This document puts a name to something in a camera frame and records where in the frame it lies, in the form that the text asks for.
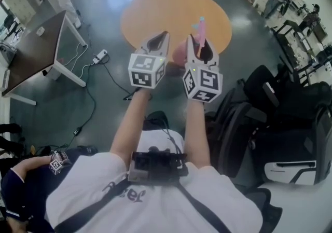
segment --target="power strip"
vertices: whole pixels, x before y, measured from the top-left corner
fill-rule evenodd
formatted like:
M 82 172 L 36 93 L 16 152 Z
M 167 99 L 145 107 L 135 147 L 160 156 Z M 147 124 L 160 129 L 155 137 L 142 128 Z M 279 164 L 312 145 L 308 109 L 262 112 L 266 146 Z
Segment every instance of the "power strip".
M 98 55 L 97 56 L 95 56 L 94 58 L 93 58 L 93 63 L 94 64 L 98 64 L 105 56 L 107 55 L 107 51 L 105 50 L 105 49 L 103 49 L 102 51 L 100 51 L 99 53 L 98 53 Z

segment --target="gray floor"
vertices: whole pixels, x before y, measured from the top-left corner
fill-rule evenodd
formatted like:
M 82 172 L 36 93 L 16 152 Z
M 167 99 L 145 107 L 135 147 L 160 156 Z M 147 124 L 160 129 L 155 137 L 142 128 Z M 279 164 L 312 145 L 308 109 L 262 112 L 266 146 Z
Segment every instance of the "gray floor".
M 90 64 L 93 53 L 106 49 L 110 61 L 106 64 L 114 78 L 129 91 L 132 90 L 127 67 L 133 48 L 120 30 L 120 18 L 131 0 L 72 0 L 80 10 L 84 22 L 80 33 L 88 42 L 89 28 L 93 45 L 77 62 L 74 73 L 80 75 L 81 67 Z M 216 110 L 223 96 L 236 85 L 239 78 L 247 78 L 259 65 L 276 70 L 282 51 L 265 27 L 265 21 L 246 0 L 214 0 L 228 15 L 233 36 L 227 49 L 220 55 L 220 72 L 224 75 L 223 94 L 207 111 Z M 53 11 L 42 4 L 31 25 L 37 26 L 51 17 Z M 75 55 L 77 41 L 69 33 L 62 40 L 61 56 L 67 62 Z M 96 111 L 92 120 L 72 145 L 96 145 L 100 151 L 109 149 L 115 131 L 126 111 L 128 102 L 122 100 L 122 92 L 110 79 L 103 66 L 90 70 L 89 89 L 96 99 Z M 81 88 L 60 77 L 57 81 L 42 76 L 33 77 L 18 89 L 25 97 L 38 102 L 36 107 L 12 100 L 11 115 L 23 126 L 23 134 L 29 145 L 62 145 L 68 143 L 73 131 L 80 126 L 92 111 L 92 101 Z M 186 97 L 180 77 L 165 77 L 153 91 L 148 113 L 163 110 L 167 114 L 171 129 L 180 131 L 184 126 Z

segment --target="white table leg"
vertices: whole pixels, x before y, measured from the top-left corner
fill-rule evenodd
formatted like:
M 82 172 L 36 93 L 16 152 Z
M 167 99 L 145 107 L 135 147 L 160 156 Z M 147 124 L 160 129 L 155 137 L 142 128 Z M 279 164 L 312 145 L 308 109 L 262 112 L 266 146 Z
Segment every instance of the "white table leg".
M 73 35 L 77 38 L 78 42 L 80 42 L 80 44 L 82 46 L 85 46 L 87 43 L 84 41 L 84 39 L 81 37 L 81 35 L 79 34 L 79 32 L 76 30 L 76 28 L 74 27 L 74 25 L 70 22 L 70 20 L 68 19 L 67 15 L 65 16 L 65 20 L 66 23 L 69 27 L 69 29 L 72 31 Z
M 86 86 L 86 83 L 82 79 L 80 79 L 78 76 L 73 74 L 70 70 L 68 70 L 60 62 L 55 61 L 53 68 L 55 68 L 58 72 L 62 73 L 64 76 L 67 76 L 70 80 L 77 83 L 79 86 L 82 86 L 82 87 Z
M 259 0 L 255 0 L 253 3 L 254 8 L 256 7 L 256 4 L 258 3 Z
M 24 102 L 26 104 L 29 104 L 29 105 L 37 105 L 37 102 L 34 101 L 34 100 L 31 100 L 31 99 L 28 99 L 28 98 L 24 98 L 24 97 L 21 97 L 20 95 L 17 95 L 17 94 L 13 94 L 13 93 L 8 93 L 4 96 L 5 98 L 13 98 L 13 99 L 16 99 L 18 101 L 21 101 L 21 102 Z

